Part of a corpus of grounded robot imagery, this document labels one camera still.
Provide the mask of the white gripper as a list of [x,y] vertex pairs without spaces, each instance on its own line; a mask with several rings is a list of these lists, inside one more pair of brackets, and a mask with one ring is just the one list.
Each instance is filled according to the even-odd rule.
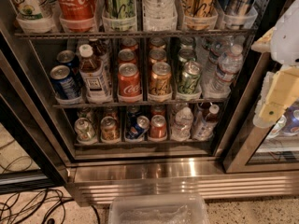
[[[253,42],[251,49],[260,53],[271,52],[274,31],[274,27],[269,29]],[[273,126],[298,98],[298,67],[283,65],[276,73],[267,72],[263,79],[261,98],[254,111],[253,124],[259,128]]]

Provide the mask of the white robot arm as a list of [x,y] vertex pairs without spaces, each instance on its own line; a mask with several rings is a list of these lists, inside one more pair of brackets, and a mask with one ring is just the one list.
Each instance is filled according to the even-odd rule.
[[266,73],[255,108],[253,124],[268,128],[299,98],[299,0],[290,5],[251,49],[268,52],[273,61],[281,64],[277,72]]

